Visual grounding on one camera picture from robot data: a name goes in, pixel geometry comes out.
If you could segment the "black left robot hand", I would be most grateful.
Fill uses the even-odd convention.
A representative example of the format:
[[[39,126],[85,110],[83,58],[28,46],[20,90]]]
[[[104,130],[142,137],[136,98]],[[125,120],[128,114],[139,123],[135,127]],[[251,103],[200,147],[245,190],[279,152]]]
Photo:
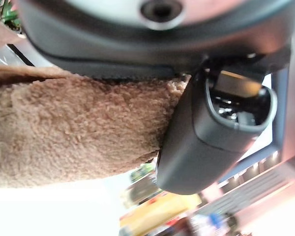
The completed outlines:
[[[189,195],[222,177],[273,122],[288,71],[295,0],[18,0],[27,38],[51,63],[102,79],[189,74],[156,165]]]

